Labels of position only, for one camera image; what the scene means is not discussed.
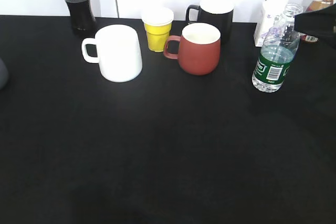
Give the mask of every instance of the cola bottle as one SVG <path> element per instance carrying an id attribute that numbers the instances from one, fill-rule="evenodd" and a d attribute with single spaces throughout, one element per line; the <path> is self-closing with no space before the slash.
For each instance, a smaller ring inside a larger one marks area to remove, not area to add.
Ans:
<path id="1" fill-rule="evenodd" d="M 80 37 L 92 36 L 96 32 L 96 19 L 90 6 L 90 0 L 65 0 L 74 33 Z"/>

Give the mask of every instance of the green bottle label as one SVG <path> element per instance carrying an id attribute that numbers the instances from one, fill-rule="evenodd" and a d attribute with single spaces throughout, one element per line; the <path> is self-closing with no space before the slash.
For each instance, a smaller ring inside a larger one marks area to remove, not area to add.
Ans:
<path id="1" fill-rule="evenodd" d="M 256 69 L 254 70 L 255 77 L 267 84 L 281 84 L 286 74 L 288 73 L 289 63 L 275 63 L 266 59 L 260 54 Z"/>

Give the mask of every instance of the red mug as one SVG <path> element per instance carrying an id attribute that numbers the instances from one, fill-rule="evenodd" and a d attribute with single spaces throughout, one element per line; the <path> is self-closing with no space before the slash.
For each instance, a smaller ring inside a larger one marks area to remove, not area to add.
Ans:
<path id="1" fill-rule="evenodd" d="M 169 41 L 179 41 L 178 54 L 167 51 Z M 169 59 L 178 60 L 187 73 L 197 76 L 211 73 L 218 65 L 221 32 L 205 23 L 193 23 L 182 30 L 182 36 L 170 36 L 164 45 L 163 54 Z"/>

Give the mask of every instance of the yellow cup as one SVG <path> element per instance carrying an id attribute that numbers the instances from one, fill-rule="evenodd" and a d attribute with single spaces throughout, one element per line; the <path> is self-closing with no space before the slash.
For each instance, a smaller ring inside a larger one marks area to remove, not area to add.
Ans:
<path id="1" fill-rule="evenodd" d="M 172 28 L 174 13 L 166 7 L 151 7 L 141 15 L 147 32 L 148 47 L 154 52 L 163 52 L 164 44 Z"/>
<path id="2" fill-rule="evenodd" d="M 146 23 L 144 25 L 147 32 L 148 48 L 154 52 L 163 52 L 172 23 L 164 26 L 151 26 Z"/>

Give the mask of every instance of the mug handle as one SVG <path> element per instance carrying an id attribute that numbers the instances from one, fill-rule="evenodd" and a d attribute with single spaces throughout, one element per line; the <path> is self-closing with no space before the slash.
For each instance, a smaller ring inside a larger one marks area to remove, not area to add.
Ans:
<path id="1" fill-rule="evenodd" d="M 82 42 L 82 54 L 84 57 L 84 60 L 86 60 L 88 63 L 98 63 L 99 59 L 98 57 L 91 57 L 88 55 L 88 52 L 86 50 L 86 45 L 97 45 L 96 40 L 92 38 L 86 38 Z"/>
<path id="2" fill-rule="evenodd" d="M 198 6 L 198 5 L 190 5 L 190 6 L 188 6 L 187 12 L 185 14 L 185 21 L 187 21 L 188 24 L 192 24 L 192 23 L 196 22 L 196 21 L 190 21 L 190 16 L 189 16 L 190 9 L 200 10 L 200 6 Z"/>
<path id="3" fill-rule="evenodd" d="M 165 55 L 168 59 L 173 59 L 173 60 L 177 60 L 177 54 L 171 54 L 170 52 L 168 52 L 168 44 L 169 41 L 181 41 L 181 37 L 180 36 L 176 36 L 176 35 L 172 35 L 169 36 L 169 38 L 167 39 L 166 43 L 164 44 L 164 51 L 163 51 L 163 55 Z"/>

